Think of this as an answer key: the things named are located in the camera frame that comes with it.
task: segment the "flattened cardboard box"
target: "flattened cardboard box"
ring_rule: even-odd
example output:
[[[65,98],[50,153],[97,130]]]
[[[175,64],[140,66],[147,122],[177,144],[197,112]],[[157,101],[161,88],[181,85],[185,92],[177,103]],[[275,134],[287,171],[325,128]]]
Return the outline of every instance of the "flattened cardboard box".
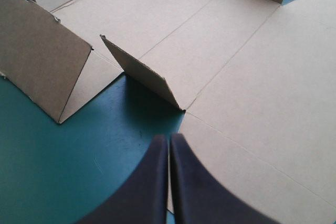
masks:
[[[114,65],[91,54],[87,42],[36,3],[0,0],[0,5],[0,72],[57,123],[65,121],[120,73]],[[86,68],[91,70],[81,75],[89,55],[91,64]],[[101,73],[102,66],[111,71]],[[75,88],[78,80],[84,81]]]

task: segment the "blue-green tabletop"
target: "blue-green tabletop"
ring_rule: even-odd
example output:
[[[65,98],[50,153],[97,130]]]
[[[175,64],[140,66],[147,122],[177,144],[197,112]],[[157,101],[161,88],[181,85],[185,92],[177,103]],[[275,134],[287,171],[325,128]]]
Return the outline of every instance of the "blue-green tabletop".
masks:
[[[177,132],[183,118],[124,74],[62,125],[2,78],[0,101],[0,223],[76,221],[118,189],[155,134]]]

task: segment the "teal table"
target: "teal table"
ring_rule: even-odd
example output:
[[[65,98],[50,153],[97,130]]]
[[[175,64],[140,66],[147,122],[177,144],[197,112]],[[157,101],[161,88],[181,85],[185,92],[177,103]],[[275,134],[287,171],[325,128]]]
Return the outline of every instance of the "teal table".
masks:
[[[124,74],[62,125],[2,78],[0,101],[0,223],[76,221],[118,189],[155,134],[177,132],[183,118]]]

